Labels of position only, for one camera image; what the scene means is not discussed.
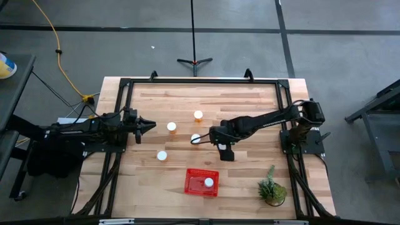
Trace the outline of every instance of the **gray floor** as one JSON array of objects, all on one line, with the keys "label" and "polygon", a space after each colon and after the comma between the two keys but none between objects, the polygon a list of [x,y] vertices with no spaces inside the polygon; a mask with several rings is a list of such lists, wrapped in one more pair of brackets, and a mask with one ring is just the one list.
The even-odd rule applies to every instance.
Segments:
[{"label": "gray floor", "polygon": [[[57,25],[189,28],[189,1],[38,1]],[[281,0],[288,29],[400,29],[400,1]],[[195,1],[199,28],[279,28],[273,0]],[[0,22],[46,24],[33,3],[13,0],[0,12]],[[99,92],[104,76],[191,76],[176,58],[191,59],[189,33],[59,32],[62,63],[84,93]],[[214,61],[199,76],[240,77],[251,68],[256,77],[287,78],[280,34],[198,34],[197,58]],[[400,189],[392,182],[366,184],[364,177],[381,171],[363,123],[344,117],[366,104],[380,89],[400,78],[400,36],[290,35],[297,78],[305,78],[310,95],[326,116],[323,131],[329,182],[337,215],[348,219],[400,223]],[[56,66],[54,34],[47,31],[0,31],[0,49],[37,56],[35,71],[71,103],[78,95]],[[49,124],[70,109],[35,77],[16,114],[36,124]],[[69,211],[78,174],[67,179],[35,177],[29,197],[8,199],[17,161],[0,182],[0,220],[63,216]]]}]

